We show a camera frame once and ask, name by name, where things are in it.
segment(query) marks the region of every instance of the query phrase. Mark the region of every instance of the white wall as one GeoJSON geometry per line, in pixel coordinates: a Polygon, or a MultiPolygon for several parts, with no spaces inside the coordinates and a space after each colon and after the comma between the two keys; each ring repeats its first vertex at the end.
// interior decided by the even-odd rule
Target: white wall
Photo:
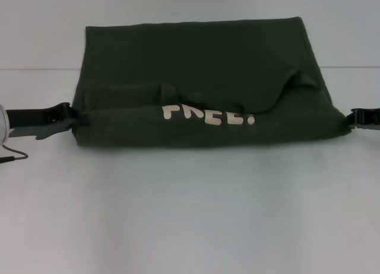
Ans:
{"type": "MultiPolygon", "coordinates": [[[[380,65],[378,0],[0,0],[0,103],[71,101],[85,26],[295,15],[336,107],[379,107],[380,69],[351,67],[380,65]]],[[[71,133],[8,145],[30,158],[0,165],[0,273],[379,272],[379,132],[203,152],[94,152],[71,133]]]]}

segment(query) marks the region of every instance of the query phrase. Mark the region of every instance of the round metal object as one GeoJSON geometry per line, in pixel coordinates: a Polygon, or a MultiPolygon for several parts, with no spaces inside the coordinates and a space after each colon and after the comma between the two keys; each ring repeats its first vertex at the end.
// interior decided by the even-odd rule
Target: round metal object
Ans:
{"type": "Polygon", "coordinates": [[[0,105],[0,146],[4,145],[10,134],[10,121],[7,111],[0,105]]]}

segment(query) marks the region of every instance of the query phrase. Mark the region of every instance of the white background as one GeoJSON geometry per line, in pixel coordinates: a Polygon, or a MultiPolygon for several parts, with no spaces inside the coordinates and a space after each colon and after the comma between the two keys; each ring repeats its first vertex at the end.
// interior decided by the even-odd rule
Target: white background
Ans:
{"type": "MultiPolygon", "coordinates": [[[[0,0],[0,103],[72,101],[85,26],[301,16],[335,106],[380,107],[379,0],[0,0]]],[[[218,151],[12,138],[0,273],[377,274],[380,132],[218,151]]],[[[0,156],[10,155],[5,150],[0,156]]]]}

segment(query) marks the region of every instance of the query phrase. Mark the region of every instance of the dark green bag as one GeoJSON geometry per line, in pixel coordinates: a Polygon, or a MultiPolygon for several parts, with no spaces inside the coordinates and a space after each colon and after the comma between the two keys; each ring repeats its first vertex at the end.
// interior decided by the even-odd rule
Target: dark green bag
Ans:
{"type": "Polygon", "coordinates": [[[209,147],[343,136],[300,18],[88,27],[84,146],[209,147]]]}

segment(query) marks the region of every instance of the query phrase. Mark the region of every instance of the black wire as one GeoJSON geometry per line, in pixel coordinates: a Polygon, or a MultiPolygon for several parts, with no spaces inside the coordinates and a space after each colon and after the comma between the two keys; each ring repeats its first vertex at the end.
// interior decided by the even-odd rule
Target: black wire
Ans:
{"type": "Polygon", "coordinates": [[[23,155],[23,157],[16,157],[14,160],[23,160],[23,159],[27,159],[29,156],[28,154],[24,153],[24,152],[21,152],[21,151],[17,151],[17,150],[14,150],[14,149],[11,149],[5,145],[3,145],[2,147],[4,147],[5,149],[7,149],[8,151],[10,152],[14,152],[14,153],[17,153],[17,154],[21,154],[23,155]]]}

